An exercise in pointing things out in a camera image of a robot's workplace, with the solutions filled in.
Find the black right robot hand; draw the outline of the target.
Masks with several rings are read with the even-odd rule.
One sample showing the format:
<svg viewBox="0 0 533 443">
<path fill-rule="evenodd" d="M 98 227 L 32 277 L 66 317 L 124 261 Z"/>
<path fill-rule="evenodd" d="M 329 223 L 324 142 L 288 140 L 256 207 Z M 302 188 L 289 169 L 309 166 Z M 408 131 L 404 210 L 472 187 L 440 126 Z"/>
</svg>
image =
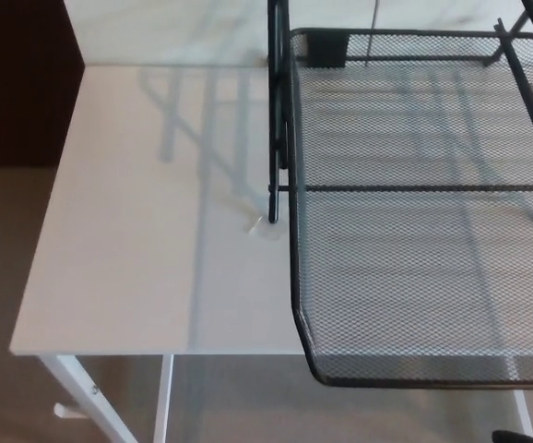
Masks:
<svg viewBox="0 0 533 443">
<path fill-rule="evenodd" d="M 508 430 L 495 430 L 492 432 L 493 443 L 533 443 L 533 437 Z"/>
</svg>

